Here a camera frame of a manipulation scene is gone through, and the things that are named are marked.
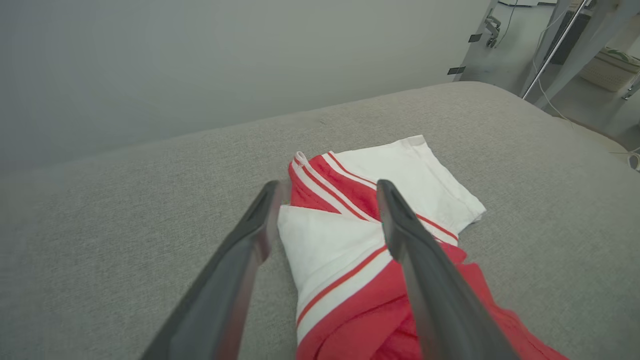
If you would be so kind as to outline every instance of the red and white cloth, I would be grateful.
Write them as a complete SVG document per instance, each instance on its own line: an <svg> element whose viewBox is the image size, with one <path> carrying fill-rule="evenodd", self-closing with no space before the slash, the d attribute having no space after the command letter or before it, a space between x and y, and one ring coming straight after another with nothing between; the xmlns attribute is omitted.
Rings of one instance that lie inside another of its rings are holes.
<svg viewBox="0 0 640 360"><path fill-rule="evenodd" d="M421 359L402 269L385 246L376 181L391 180L523 359L564 359L493 301L458 233L486 211L422 136L289 165L280 237L298 289L298 359Z"/></svg>

